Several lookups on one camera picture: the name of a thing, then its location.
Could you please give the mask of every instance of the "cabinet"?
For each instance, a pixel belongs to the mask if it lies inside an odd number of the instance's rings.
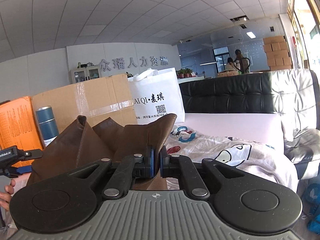
[[[77,68],[69,74],[73,84],[101,77],[100,66]]]

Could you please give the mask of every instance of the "finger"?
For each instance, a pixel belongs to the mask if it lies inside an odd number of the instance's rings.
[[[2,206],[5,210],[9,211],[9,204],[4,201],[0,201],[0,206]]]
[[[12,196],[9,195],[8,193],[2,193],[0,192],[0,198],[4,201],[10,202]]]
[[[10,195],[14,193],[14,188],[11,185],[7,185],[4,187],[5,191],[8,192]]]

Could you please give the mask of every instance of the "brown leather fabric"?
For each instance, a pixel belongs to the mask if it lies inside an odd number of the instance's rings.
[[[167,140],[176,117],[175,114],[167,114],[150,124],[125,127],[108,118],[91,128],[86,117],[80,115],[48,145],[43,157],[32,163],[28,185],[101,158],[110,158],[116,162],[135,153],[144,155],[148,145],[153,145],[156,149],[154,164],[158,171],[159,151]],[[156,176],[153,180],[137,180],[134,186],[134,189],[149,188],[167,189],[166,181]]]

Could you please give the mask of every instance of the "white tote bag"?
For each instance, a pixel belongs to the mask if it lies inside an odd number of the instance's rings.
[[[165,114],[184,122],[184,108],[175,68],[148,69],[128,78],[138,124],[151,123]]]

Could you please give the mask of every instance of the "human hand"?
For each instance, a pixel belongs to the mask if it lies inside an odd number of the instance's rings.
[[[6,193],[0,192],[0,206],[2,206],[5,210],[9,211],[9,203],[12,198],[12,194],[14,193],[13,187],[16,185],[14,179],[11,180],[10,185],[6,185],[4,187]]]

